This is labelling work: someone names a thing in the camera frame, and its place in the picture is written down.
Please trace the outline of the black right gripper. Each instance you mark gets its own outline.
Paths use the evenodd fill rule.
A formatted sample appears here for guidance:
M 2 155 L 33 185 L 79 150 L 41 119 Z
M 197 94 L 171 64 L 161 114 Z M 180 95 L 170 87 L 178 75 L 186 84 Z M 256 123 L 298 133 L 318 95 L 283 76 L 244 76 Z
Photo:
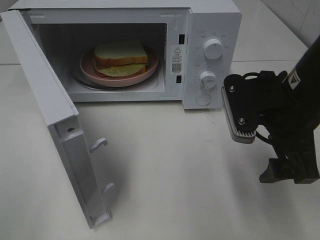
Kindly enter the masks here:
M 285 71 L 278 77 L 288 76 Z M 267 169 L 260 175 L 261 183 L 276 183 L 293 180 L 295 184 L 311 184 L 320 178 L 317 166 L 314 129 L 304 132 L 285 131 L 284 117 L 291 106 L 289 97 L 281 89 L 288 103 L 280 108 L 265 111 L 260 115 L 262 125 L 268 130 L 268 141 L 277 157 L 269 159 Z

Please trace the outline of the black-sleeved right robot arm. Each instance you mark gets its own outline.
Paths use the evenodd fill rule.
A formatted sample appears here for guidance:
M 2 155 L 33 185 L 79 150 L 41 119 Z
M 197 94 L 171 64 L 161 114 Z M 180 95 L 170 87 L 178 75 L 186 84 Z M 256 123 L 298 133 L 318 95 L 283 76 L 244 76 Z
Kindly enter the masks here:
M 314 130 L 320 123 L 320 39 L 298 61 L 282 87 L 290 101 L 284 117 L 286 132 Z

